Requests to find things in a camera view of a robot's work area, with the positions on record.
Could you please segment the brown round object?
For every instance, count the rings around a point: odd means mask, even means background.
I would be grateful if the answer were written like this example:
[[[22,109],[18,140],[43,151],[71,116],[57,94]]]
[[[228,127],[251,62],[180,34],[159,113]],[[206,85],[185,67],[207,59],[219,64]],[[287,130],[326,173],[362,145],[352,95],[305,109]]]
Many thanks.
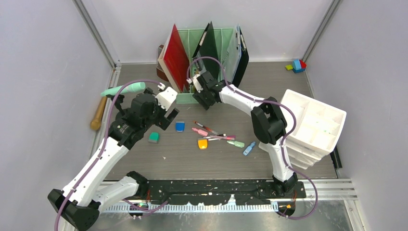
[[[161,44],[161,45],[157,48],[157,59],[159,59],[160,54],[161,54],[163,48],[164,48],[164,45],[163,45],[163,44]],[[157,60],[157,62],[156,62],[156,74],[157,74],[157,76],[158,76],[161,80],[168,82],[168,78],[167,78],[166,74],[164,73],[164,71],[163,71],[161,65],[160,65],[159,62],[158,62],[158,60]]]

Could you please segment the red notebook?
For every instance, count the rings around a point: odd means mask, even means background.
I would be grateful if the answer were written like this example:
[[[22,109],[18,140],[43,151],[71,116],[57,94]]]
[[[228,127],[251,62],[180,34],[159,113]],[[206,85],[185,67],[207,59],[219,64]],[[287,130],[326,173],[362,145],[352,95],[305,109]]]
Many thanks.
[[[171,33],[169,34],[157,61],[165,73],[171,87],[176,92],[184,93],[189,90],[186,73],[190,62],[175,24],[173,24]]]

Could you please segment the black microphone stand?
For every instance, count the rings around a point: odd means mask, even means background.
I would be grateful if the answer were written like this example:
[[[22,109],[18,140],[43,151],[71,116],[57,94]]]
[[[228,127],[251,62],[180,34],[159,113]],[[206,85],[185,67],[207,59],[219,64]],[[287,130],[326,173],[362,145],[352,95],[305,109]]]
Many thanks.
[[[123,103],[123,100],[124,100],[124,95],[119,94],[116,101],[114,102],[114,106],[118,110],[117,116],[118,115],[120,115],[120,116],[125,115],[125,112],[124,112],[124,110],[122,109],[122,106],[121,106],[121,104]]]

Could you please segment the green highlighter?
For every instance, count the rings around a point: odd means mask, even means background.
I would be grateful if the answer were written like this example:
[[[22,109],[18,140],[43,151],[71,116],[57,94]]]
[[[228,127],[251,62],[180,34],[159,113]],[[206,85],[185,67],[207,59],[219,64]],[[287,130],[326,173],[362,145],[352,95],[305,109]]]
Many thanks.
[[[245,146],[245,144],[240,141],[227,141],[227,143],[239,148],[243,148]]]

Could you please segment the black book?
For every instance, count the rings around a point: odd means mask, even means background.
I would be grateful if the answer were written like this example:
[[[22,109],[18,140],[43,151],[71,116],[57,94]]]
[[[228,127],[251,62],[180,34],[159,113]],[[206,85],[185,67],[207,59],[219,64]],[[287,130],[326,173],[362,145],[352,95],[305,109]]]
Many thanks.
[[[212,21],[210,21],[204,29],[199,43],[193,53],[192,60],[194,61],[197,58],[204,56],[212,57],[218,60],[217,44]],[[201,59],[195,61],[194,64],[199,73],[209,71],[215,80],[218,79],[220,67],[214,60]]]

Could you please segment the black clipboard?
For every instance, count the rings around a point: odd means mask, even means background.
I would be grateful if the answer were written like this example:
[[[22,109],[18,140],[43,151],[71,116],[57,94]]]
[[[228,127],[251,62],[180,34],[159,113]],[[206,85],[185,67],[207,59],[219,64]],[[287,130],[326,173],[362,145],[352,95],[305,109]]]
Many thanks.
[[[239,58],[238,65],[235,70],[234,78],[231,83],[238,88],[243,79],[247,65],[249,63],[249,54],[248,54],[248,49],[247,49],[247,45],[245,42],[245,38],[243,36],[241,27],[239,25],[237,26],[237,31],[238,31],[238,39],[240,42],[240,58]]]

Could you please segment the orange eraser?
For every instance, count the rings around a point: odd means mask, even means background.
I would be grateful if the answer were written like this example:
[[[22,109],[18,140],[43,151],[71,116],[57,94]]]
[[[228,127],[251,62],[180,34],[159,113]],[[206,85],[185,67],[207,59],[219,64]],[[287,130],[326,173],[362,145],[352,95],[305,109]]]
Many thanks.
[[[197,141],[198,147],[200,150],[205,150],[208,147],[208,140],[207,139],[199,139]]]

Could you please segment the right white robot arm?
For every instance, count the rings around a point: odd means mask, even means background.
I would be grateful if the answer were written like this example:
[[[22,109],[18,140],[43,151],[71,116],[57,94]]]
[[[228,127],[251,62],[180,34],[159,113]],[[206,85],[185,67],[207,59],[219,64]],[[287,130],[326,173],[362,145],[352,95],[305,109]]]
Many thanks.
[[[215,103],[224,103],[250,116],[259,148],[268,152],[271,159],[272,188],[278,196],[288,197],[298,181],[285,145],[287,121],[282,110],[288,107],[273,97],[256,97],[227,81],[217,82],[209,72],[188,78],[187,82],[195,87],[193,97],[205,110]]]

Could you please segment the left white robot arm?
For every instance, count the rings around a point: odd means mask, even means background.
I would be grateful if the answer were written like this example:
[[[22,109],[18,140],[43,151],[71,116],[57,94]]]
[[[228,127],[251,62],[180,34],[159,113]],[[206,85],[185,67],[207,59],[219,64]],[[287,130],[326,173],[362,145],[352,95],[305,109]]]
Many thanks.
[[[86,231],[96,222],[99,214],[111,205],[131,196],[136,199],[147,197],[148,180],[135,171],[100,191],[98,187],[151,126],[167,129],[179,113],[174,108],[166,116],[176,98],[177,92],[170,89],[158,94],[145,90],[132,100],[129,108],[122,109],[121,103],[114,103],[119,112],[98,150],[69,184],[62,190],[53,189],[48,195],[57,212],[55,230],[59,228],[60,218],[64,218],[77,230]]]

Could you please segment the white drawer organizer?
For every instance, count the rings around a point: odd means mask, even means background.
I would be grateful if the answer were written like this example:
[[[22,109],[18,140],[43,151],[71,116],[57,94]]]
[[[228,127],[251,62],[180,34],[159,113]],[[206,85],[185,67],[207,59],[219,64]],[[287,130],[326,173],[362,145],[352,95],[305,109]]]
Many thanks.
[[[346,111],[290,89],[280,102],[296,118],[295,130],[285,140],[293,166],[308,169],[333,152],[344,127]]]

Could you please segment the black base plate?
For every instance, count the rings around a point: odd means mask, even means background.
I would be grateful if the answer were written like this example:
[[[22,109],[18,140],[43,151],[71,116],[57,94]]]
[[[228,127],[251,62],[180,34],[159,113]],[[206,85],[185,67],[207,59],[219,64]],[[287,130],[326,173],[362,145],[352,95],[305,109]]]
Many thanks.
[[[272,180],[150,180],[130,199],[148,200],[154,205],[265,205],[270,199],[303,199],[304,184],[284,189]]]

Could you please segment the green eraser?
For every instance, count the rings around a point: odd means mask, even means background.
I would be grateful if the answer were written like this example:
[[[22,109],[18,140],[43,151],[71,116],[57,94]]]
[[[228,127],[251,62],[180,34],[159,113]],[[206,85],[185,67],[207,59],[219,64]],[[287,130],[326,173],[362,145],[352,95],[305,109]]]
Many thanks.
[[[148,142],[150,143],[158,143],[160,139],[160,134],[158,132],[152,132],[149,135]]]

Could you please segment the colourful toy blocks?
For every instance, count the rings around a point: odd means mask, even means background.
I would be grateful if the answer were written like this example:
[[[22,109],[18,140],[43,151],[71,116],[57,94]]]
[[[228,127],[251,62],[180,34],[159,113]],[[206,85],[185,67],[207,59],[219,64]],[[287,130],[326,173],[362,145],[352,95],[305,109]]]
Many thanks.
[[[301,73],[306,70],[307,64],[301,59],[295,59],[291,64],[286,65],[285,69],[287,71],[292,70],[294,73]]]

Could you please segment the red black pen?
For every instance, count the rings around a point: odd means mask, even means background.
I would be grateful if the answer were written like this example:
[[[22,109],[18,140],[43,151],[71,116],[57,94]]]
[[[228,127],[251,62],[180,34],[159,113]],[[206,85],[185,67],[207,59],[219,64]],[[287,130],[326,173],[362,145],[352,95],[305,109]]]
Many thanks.
[[[218,134],[219,134],[218,132],[214,131],[213,129],[211,129],[211,128],[209,128],[209,127],[207,127],[207,126],[205,126],[205,125],[203,125],[203,124],[201,124],[201,123],[199,123],[199,122],[197,122],[197,121],[193,121],[193,123],[196,124],[196,125],[198,125],[198,126],[201,127],[201,128],[204,128],[205,130],[211,132],[211,133],[214,134],[214,135],[218,135]]]

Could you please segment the pink highlighter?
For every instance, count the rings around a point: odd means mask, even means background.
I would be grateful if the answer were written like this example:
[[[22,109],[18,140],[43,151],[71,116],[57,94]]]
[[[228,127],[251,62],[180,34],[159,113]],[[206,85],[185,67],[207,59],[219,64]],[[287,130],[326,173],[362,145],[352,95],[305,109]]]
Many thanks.
[[[199,135],[202,135],[203,137],[208,136],[208,132],[202,129],[198,129],[198,128],[191,128],[192,131],[198,133]]]

